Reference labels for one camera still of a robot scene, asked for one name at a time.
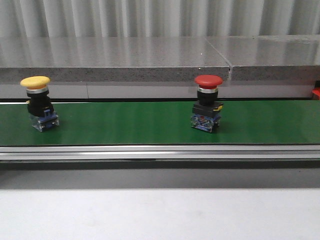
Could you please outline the red mushroom push button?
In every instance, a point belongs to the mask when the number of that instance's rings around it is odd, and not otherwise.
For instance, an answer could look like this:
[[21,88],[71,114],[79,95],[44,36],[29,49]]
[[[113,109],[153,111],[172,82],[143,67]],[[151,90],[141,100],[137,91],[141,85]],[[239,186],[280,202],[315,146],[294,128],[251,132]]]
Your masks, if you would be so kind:
[[220,125],[223,103],[217,101],[218,86],[223,79],[217,75],[199,75],[194,79],[197,87],[197,101],[192,107],[191,127],[212,133]]

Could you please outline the yellow mushroom push button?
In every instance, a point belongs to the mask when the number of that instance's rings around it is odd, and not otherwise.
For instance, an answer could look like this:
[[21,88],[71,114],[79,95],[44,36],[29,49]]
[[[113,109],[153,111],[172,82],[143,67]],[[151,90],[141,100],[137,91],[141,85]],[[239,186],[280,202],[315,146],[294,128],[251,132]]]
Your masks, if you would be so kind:
[[20,82],[21,86],[26,87],[26,93],[29,97],[26,103],[32,126],[39,132],[44,132],[60,124],[59,116],[48,97],[48,83],[50,81],[47,76],[31,76]]

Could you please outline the green conveyor belt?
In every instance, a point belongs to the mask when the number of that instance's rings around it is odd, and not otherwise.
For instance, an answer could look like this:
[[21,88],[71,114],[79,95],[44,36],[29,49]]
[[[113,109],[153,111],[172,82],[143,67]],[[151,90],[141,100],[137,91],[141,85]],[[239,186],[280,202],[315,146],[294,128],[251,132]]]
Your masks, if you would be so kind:
[[213,133],[191,127],[191,101],[56,103],[59,126],[32,127],[26,104],[0,107],[3,146],[317,144],[316,100],[225,101]]

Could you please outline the grey stone counter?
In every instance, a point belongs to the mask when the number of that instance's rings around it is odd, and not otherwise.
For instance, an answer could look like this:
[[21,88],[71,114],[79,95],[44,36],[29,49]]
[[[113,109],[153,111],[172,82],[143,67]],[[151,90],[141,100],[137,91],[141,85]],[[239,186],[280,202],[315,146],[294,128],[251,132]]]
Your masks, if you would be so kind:
[[188,99],[198,75],[223,78],[221,98],[308,98],[320,82],[318,35],[3,37],[0,97],[50,78],[53,99]]

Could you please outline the red plastic object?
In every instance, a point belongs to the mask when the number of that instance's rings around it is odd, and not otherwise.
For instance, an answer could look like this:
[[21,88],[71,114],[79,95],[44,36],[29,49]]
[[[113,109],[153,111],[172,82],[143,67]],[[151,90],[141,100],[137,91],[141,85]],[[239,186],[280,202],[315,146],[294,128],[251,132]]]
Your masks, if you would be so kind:
[[312,92],[311,98],[313,100],[320,100],[320,80],[317,80],[315,82],[314,88],[311,92]]

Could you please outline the white pleated curtain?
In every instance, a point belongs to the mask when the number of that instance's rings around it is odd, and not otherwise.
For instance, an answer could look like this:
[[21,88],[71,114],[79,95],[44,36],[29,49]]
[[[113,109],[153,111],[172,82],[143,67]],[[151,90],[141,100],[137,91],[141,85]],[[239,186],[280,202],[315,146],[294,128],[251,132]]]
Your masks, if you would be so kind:
[[317,0],[3,0],[2,37],[317,35]]

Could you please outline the aluminium conveyor frame rail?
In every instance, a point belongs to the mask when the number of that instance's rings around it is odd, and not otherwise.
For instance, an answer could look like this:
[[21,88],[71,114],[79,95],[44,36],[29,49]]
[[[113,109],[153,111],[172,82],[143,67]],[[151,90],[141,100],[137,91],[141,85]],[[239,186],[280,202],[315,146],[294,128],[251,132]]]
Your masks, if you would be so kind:
[[2,170],[318,168],[319,144],[5,146]]

